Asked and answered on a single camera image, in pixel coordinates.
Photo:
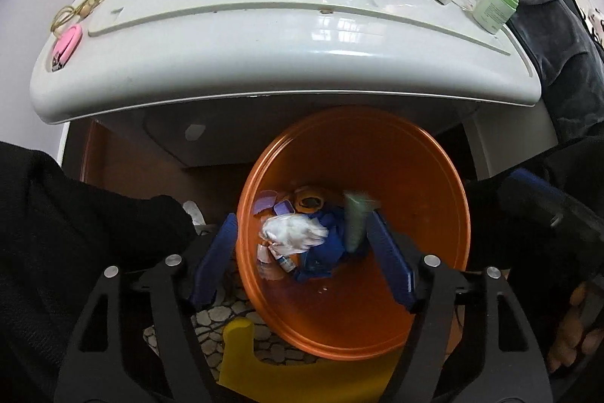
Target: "finger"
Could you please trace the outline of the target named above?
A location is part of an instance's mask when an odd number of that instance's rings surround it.
[[[558,369],[560,369],[560,366],[562,365],[562,363],[555,358],[548,358],[547,359],[547,370],[552,373],[552,372],[556,372]]]
[[[594,330],[585,335],[585,340],[581,344],[581,351],[585,355],[591,355],[596,352],[600,343],[604,339],[604,329]]]
[[[553,358],[558,359],[565,366],[569,367],[573,365],[577,358],[577,351],[569,345],[564,340],[556,340],[554,345],[550,350]]]
[[[558,338],[563,339],[570,348],[575,348],[583,337],[583,324],[579,319],[579,311],[571,308],[558,327]]]
[[[573,293],[570,295],[570,305],[578,306],[585,299],[585,294],[587,293],[587,287],[585,286],[585,282],[581,282],[579,287],[573,290]]]

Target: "pebble pattern floor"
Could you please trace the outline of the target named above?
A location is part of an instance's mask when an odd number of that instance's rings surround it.
[[[254,353],[262,362],[274,366],[295,366],[314,364],[319,360],[318,357],[291,346],[268,328],[250,303],[237,271],[237,263],[231,260],[212,306],[191,318],[200,349],[216,380],[220,375],[224,351],[222,330],[237,317],[246,317],[254,323]],[[147,345],[159,355],[155,328],[150,326],[145,329],[143,337]]]

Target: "white bag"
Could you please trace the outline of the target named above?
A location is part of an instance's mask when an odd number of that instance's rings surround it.
[[[322,245],[327,234],[327,228],[318,220],[309,219],[304,214],[269,217],[260,229],[260,237],[270,242],[273,251],[284,257]]]

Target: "black gripper frame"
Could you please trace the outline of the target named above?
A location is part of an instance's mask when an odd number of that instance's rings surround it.
[[[379,401],[550,403],[552,393],[544,360],[504,276],[494,278],[497,275],[493,270],[491,275],[487,270],[459,272],[444,262],[428,266],[424,254],[409,237],[392,233],[392,239],[413,270],[413,294],[417,300],[413,311],[417,314],[401,358]],[[122,289],[131,287],[119,272],[110,278],[101,275],[90,295],[72,334],[54,402],[251,402],[215,383],[199,349],[178,295],[180,283],[190,281],[186,279],[186,260],[183,258],[177,266],[168,266],[162,260],[143,277],[171,395],[145,389],[125,369],[120,299]],[[84,333],[102,300],[107,302],[107,347],[97,352],[83,350]],[[464,306],[463,335],[445,361],[451,323],[459,306]]]

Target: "orange bucket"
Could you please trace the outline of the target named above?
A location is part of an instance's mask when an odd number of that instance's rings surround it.
[[[298,283],[259,276],[260,220],[252,215],[256,195],[303,185],[369,193],[394,230],[464,269],[470,218],[451,160],[425,131],[393,114],[333,108],[279,135],[254,165],[239,201],[239,273],[250,301],[275,333],[333,360],[368,359],[403,346],[413,316],[394,302],[371,253],[341,264],[331,278]]]

